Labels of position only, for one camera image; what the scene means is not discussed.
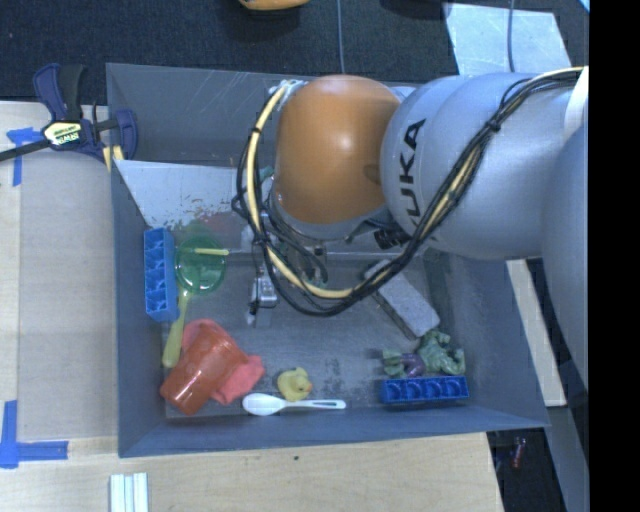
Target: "black cable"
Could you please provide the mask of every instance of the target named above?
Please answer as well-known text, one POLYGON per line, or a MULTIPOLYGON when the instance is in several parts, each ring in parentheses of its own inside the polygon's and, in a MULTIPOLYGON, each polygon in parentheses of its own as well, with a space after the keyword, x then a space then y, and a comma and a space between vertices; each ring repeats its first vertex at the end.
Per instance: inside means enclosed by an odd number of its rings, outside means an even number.
MULTIPOLYGON (((467 146, 459 155, 456 163, 454 164, 447 177, 436 191, 433 199, 429 203, 420 222, 416 226, 413 236, 407 242, 402 253, 398 257, 378 269, 375 273, 367 277, 361 283, 356 285, 351 293, 349 293, 349 295, 347 295, 345 298, 333 299, 321 297, 320 300, 322 302, 319 302, 318 298, 315 298, 313 293, 311 293, 307 288, 306 279, 304 278, 304 276, 300 275, 297 269, 290 264, 288 259, 284 255, 282 255, 281 251, 277 247, 273 246, 269 237, 266 236, 267 231, 261 215, 258 216, 259 226, 253 226, 253 221, 246 211, 246 203, 244 203, 244 199, 242 198, 240 200, 240 203, 245 208, 247 218, 249 219, 249 224, 252 226, 254 234, 256 235, 256 243, 262 247, 267 272, 269 273, 269 277, 273 281, 274 287, 276 288, 278 293, 297 311, 311 316, 323 317, 339 314, 355 303, 364 299, 365 297, 368 297, 372 293, 375 293, 411 262, 413 256, 420 248, 422 243, 424 243, 429 238, 429 236, 431 236, 431 234, 442 224, 442 222, 444 222, 447 216, 456 208, 456 206, 462 200, 469 186, 473 182, 473 179, 475 178, 476 172, 480 167, 480 164, 484 157, 484 153, 490 141, 492 140, 495 133, 497 133, 501 129, 502 123, 509 116, 511 116, 518 109, 518 107, 522 105, 522 103, 526 101, 526 99, 529 98, 532 94, 555 89, 558 87, 566 87, 571 83, 575 83, 575 81, 577 81, 578 79, 578 76, 579 71, 568 70, 566 72, 550 75, 548 77, 520 80, 509 86, 509 88, 504 92, 500 101, 500 105, 498 106, 494 114, 474 135, 474 137, 472 137, 467 146), (454 189, 453 183, 458 178, 462 178, 462 182, 457 188, 454 189), (439 207, 438 205, 445 197, 447 198, 447 202, 444 208, 436 214, 436 208, 439 207), (275 266, 271 261, 269 250, 273 251, 274 254, 276 254, 276 256, 287 266, 288 270, 297 278, 298 282, 303 288, 301 292, 298 291, 298 295, 301 295, 302 298, 304 298, 313 309, 309 309, 309 307, 301 305, 296 299, 293 298, 293 296, 289 293, 289 290, 286 290, 282 286, 279 277, 276 275, 275 266)), ((236 183, 238 186, 238 195, 241 197, 241 176, 237 178, 236 183)), ((260 201, 262 201, 261 195, 258 194, 259 193, 256 193, 260 201)), ((274 234, 277 232, 280 232, 282 234, 284 231, 277 227, 274 219, 269 215, 268 208, 266 208, 264 204, 259 203, 259 209, 260 211, 267 212, 271 223, 274 225, 274 234)), ((283 242, 288 246, 291 239, 289 236, 286 236, 286 238, 289 240, 283 240, 283 242)), ((291 245, 291 247, 295 248, 295 250, 303 250, 307 252, 307 254, 310 254, 301 244, 294 243, 291 245)))

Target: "yellow rubber duck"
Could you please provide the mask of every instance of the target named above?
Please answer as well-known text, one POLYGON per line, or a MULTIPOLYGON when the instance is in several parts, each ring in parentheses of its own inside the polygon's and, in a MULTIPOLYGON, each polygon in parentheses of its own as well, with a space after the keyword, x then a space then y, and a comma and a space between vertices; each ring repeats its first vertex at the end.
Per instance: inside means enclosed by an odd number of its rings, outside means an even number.
POLYGON ((288 402, 304 400, 312 388, 313 384, 304 368, 288 370, 278 376, 278 390, 288 402))

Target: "blue lego brick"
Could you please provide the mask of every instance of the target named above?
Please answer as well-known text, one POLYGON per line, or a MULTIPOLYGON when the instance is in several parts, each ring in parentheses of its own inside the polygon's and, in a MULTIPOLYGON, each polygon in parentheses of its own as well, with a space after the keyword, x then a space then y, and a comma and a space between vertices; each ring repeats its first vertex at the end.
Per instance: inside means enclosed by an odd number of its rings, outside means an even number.
POLYGON ((385 404, 442 402, 469 398, 464 376, 387 379, 380 387, 380 400, 385 404))
POLYGON ((165 228, 144 232, 145 307, 157 322, 173 322, 180 316, 175 250, 173 236, 165 228))

